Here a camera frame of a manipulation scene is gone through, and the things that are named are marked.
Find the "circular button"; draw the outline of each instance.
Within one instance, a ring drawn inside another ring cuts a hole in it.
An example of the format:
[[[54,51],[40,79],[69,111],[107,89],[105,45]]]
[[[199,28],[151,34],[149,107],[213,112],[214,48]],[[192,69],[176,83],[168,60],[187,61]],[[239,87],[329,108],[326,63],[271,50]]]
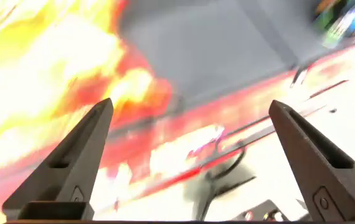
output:
[[[325,198],[320,199],[320,205],[323,209],[328,209],[328,201]]]

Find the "orange fire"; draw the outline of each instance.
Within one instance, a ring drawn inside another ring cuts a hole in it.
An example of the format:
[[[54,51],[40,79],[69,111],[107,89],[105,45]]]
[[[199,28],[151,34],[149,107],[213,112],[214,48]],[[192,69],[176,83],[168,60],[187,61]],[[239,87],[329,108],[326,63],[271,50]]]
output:
[[[118,3],[0,3],[0,167],[59,141],[104,98],[112,99],[115,115],[125,103],[146,98],[155,82],[151,72],[117,69],[126,54],[115,34]],[[88,87],[89,101],[79,102],[71,93],[99,80],[105,88]]]

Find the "blurred background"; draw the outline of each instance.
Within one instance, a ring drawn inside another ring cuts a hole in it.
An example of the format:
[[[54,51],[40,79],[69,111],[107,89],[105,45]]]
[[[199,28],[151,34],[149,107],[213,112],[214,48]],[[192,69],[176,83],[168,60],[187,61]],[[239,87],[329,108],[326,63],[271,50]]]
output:
[[[0,223],[102,99],[114,115],[91,203],[140,220],[121,210],[229,163],[239,140],[261,146],[272,100],[329,114],[353,83],[355,0],[0,0]]]

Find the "black cable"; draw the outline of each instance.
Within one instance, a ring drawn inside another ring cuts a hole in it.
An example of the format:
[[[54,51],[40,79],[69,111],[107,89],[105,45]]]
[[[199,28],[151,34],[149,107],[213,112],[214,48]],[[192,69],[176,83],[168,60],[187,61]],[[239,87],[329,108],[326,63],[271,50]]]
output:
[[[236,143],[238,146],[237,146],[237,149],[240,149],[240,148],[243,148],[245,147],[245,144],[243,141],[238,141]],[[240,155],[238,156],[238,158],[234,161],[234,163],[229,167],[227,168],[226,170],[223,170],[222,172],[214,175],[214,176],[211,176],[210,174],[209,175],[206,175],[206,178],[207,180],[209,181],[215,181],[215,180],[218,180],[218,179],[221,179],[225,176],[227,176],[229,173],[231,173],[239,164],[240,162],[242,161],[242,159],[244,158],[245,156],[245,152],[246,150],[245,149],[242,149],[241,150],[241,153]]]
[[[244,144],[243,141],[238,141],[238,142],[236,143],[236,145],[237,145],[237,149],[241,149],[241,148],[244,148],[244,147],[245,147],[245,144]],[[237,158],[237,159],[234,161],[234,163],[233,163],[229,168],[227,168],[226,170],[223,170],[222,172],[220,172],[220,173],[218,173],[218,174],[216,174],[216,175],[213,175],[213,176],[211,175],[210,172],[207,172],[207,174],[205,175],[205,178],[206,178],[206,180],[208,181],[208,183],[210,184],[210,191],[211,191],[211,192],[210,192],[210,194],[207,196],[206,201],[204,202],[204,205],[201,207],[202,209],[199,210],[199,211],[197,211],[196,220],[204,221],[204,220],[205,220],[205,217],[206,217],[206,215],[207,215],[207,212],[208,212],[209,205],[211,204],[212,200],[213,200],[216,196],[218,196],[218,195],[220,195],[220,194],[222,194],[222,193],[228,191],[228,189],[225,189],[223,192],[221,192],[221,191],[218,191],[218,192],[217,192],[217,191],[216,191],[216,188],[215,188],[215,182],[216,182],[217,180],[219,180],[219,179],[221,179],[221,178],[227,176],[227,175],[228,175],[229,173],[231,173],[238,165],[240,165],[242,159],[243,159],[244,156],[245,156],[245,152],[246,152],[245,148],[244,148],[244,149],[241,149],[241,153],[240,153],[240,155],[238,156],[238,158]],[[246,183],[246,182],[247,182],[247,180],[246,180],[245,182],[235,184],[234,186],[231,186],[231,188],[229,188],[229,190],[231,190],[231,189],[233,189],[233,188],[236,188],[236,187],[238,187],[239,185],[244,184],[244,183]]]

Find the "white surface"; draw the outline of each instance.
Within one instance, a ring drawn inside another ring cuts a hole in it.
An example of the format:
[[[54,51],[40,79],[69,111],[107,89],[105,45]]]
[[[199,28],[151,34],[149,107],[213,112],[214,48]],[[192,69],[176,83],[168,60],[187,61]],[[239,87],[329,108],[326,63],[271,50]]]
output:
[[[351,81],[332,102],[338,109],[335,114],[322,110],[310,116],[308,120],[355,159],[355,81]],[[282,210],[290,207],[286,214],[289,218],[295,219],[295,216],[302,214],[301,207],[294,200],[301,198],[300,191],[275,134],[251,146],[242,166],[254,170],[258,178],[214,200],[206,216],[207,221],[229,220],[267,198],[272,199]],[[137,200],[116,213],[97,215],[95,218],[192,220],[193,205],[194,202],[187,196],[187,184],[182,183]]]

